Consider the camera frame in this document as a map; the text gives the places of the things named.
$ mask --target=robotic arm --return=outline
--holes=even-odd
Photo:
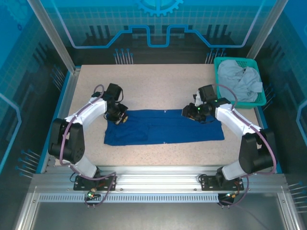
[[[187,105],[182,110],[183,116],[199,122],[205,122],[206,117],[211,115],[224,123],[241,139],[239,159],[217,170],[216,180],[221,188],[241,176],[273,166],[271,154],[254,130],[257,130],[265,137],[271,149],[275,152],[273,132],[252,124],[236,109],[233,109],[227,99],[218,99],[212,85],[199,88],[193,97],[195,104],[190,103]]]
[[[55,119],[52,123],[48,152],[59,159],[64,132],[71,123],[66,136],[63,162],[73,165],[82,175],[89,178],[100,176],[98,168],[84,156],[84,131],[100,115],[104,114],[108,121],[116,125],[126,122],[127,107],[118,99],[123,90],[116,84],[109,84],[105,92],[95,92],[89,102],[78,112],[64,118]]]

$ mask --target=work table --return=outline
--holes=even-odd
[[[215,83],[210,64],[83,65],[70,112],[83,107],[94,87],[118,84],[129,110],[183,109],[201,86]],[[258,124],[253,109],[238,111]],[[96,165],[224,165],[239,155],[240,141],[224,124],[225,140],[180,144],[109,146],[104,144],[107,121],[100,116],[85,131],[85,154]]]

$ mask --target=green basket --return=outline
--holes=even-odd
[[[214,59],[214,69],[215,69],[216,83],[219,83],[219,78],[218,78],[218,75],[217,75],[217,69],[218,69],[220,63],[222,61],[225,61],[225,60],[236,60],[236,62],[238,63],[238,65],[240,67],[242,67],[242,68],[245,68],[246,66],[252,67],[255,70],[257,70],[257,72],[259,73],[257,62],[253,59],[242,58],[242,57],[216,57]],[[219,89],[218,86],[216,87],[216,91],[217,91],[217,97],[221,98],[220,89]],[[266,104],[266,102],[267,102],[267,100],[265,98],[264,90],[262,88],[262,92],[258,93],[258,97],[255,100],[255,102],[238,102],[236,104],[236,108],[251,109],[251,108],[254,108],[256,106],[263,106],[263,105]]]

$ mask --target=blue cloth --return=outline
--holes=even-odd
[[[124,146],[224,140],[221,122],[201,124],[183,117],[181,111],[127,111],[129,117],[125,123],[117,126],[108,121],[105,144]]]

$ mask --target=wire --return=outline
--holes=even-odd
[[[73,172],[72,175],[70,176],[69,180],[70,180],[71,182],[74,182],[74,181],[71,180],[71,178],[72,178],[75,174],[76,174],[76,173]]]
[[[230,202],[228,202],[228,201],[222,201],[223,203],[225,203],[225,204],[231,204]],[[258,219],[254,214],[252,214],[248,209],[246,209],[246,208],[243,208],[243,207],[241,207],[241,206],[237,206],[239,209],[241,209],[241,210],[243,210],[243,211],[245,211],[245,212],[247,212],[247,213],[249,213],[262,227],[264,227],[266,230],[270,230],[267,226],[265,226],[262,222],[261,222],[261,220],[260,219]]]
[[[237,202],[235,202],[234,204],[231,203],[231,205],[230,205],[231,207],[237,206],[246,197],[248,190],[249,190],[249,178],[248,178],[248,176],[246,177],[246,179],[247,179],[247,184],[246,184],[246,188],[245,188],[245,192],[244,192],[243,196],[241,196],[241,198]]]
[[[115,103],[121,103],[124,100],[124,91],[121,90],[121,100],[120,101],[116,101]]]
[[[97,186],[97,188],[99,188],[99,187],[101,187],[103,185],[105,185],[105,183],[101,183],[100,185]]]
[[[102,205],[102,203],[106,200],[106,197],[107,197],[107,195],[109,194],[109,192],[111,191],[113,182],[114,182],[114,180],[115,180],[116,172],[113,172],[113,173],[109,174],[109,176],[112,176],[112,175],[113,175],[113,178],[112,178],[111,184],[110,184],[109,188],[107,189],[104,198],[103,198],[98,204],[90,205],[90,204],[86,201],[86,198],[84,199],[84,202],[85,202],[85,204],[86,204],[88,207],[92,206],[92,207],[95,208],[96,206]]]
[[[113,123],[116,122],[116,121],[111,121],[111,120],[109,120],[109,119],[106,117],[106,114],[104,114],[104,119],[105,119],[106,121],[109,121],[109,122],[113,122]]]
[[[249,126],[259,137],[260,139],[262,140],[262,142],[264,143],[264,145],[267,147],[270,155],[271,155],[271,158],[272,158],[272,161],[273,161],[273,168],[270,172],[257,172],[258,174],[262,174],[262,175],[271,175],[273,173],[275,173],[276,171],[276,158],[275,158],[275,155],[273,153],[273,150],[271,149],[270,145],[268,144],[267,140],[264,138],[264,136],[255,128],[252,126],[252,123],[248,123],[246,120],[244,120],[243,118],[241,118],[234,110],[237,102],[238,102],[238,98],[236,97],[236,94],[230,89],[228,88],[227,86],[224,86],[224,85],[221,85],[221,84],[212,84],[212,85],[215,85],[215,86],[220,86],[222,88],[225,88],[227,90],[229,90],[231,92],[231,94],[235,97],[235,103],[232,105],[232,113],[236,116],[236,118],[238,118],[240,121],[242,121],[245,125]]]
[[[201,124],[209,124],[209,123],[212,123],[212,122],[215,121],[215,120],[216,120],[216,118],[214,118],[214,119],[211,120],[211,121],[205,121],[205,122],[199,121],[199,123],[201,123]]]
[[[238,195],[239,195],[240,194],[240,185],[239,185],[238,181],[235,181],[235,185],[238,188]]]
[[[96,92],[96,90],[97,90],[97,88],[98,88],[99,86],[101,86],[101,88],[102,88],[101,94],[100,94],[96,99],[94,99],[94,100],[92,101],[92,103],[88,103],[88,104],[86,104],[83,108],[81,108],[81,109],[76,113],[76,115],[71,119],[71,121],[68,123],[68,125],[67,125],[67,127],[66,127],[66,129],[65,129],[65,131],[64,131],[63,139],[62,139],[62,144],[61,144],[61,149],[60,149],[60,152],[59,152],[59,162],[60,162],[60,164],[61,164],[62,166],[64,166],[64,165],[70,165],[70,163],[63,163],[63,152],[64,152],[65,141],[66,141],[66,136],[67,136],[67,134],[68,134],[68,131],[69,131],[69,129],[70,129],[70,127],[71,127],[73,121],[77,118],[77,116],[78,116],[79,114],[81,114],[81,113],[82,113],[85,109],[87,109],[91,104],[94,104],[94,103],[97,102],[100,98],[102,98],[102,95],[103,95],[104,92],[105,92],[105,87],[104,87],[103,85],[101,85],[101,84],[100,84],[100,85],[97,85],[97,86],[94,88],[94,93]]]
[[[199,182],[199,183],[202,183],[202,182],[201,182],[201,176],[206,176],[206,174],[201,174],[201,175],[199,175],[199,177],[198,177],[198,182]]]

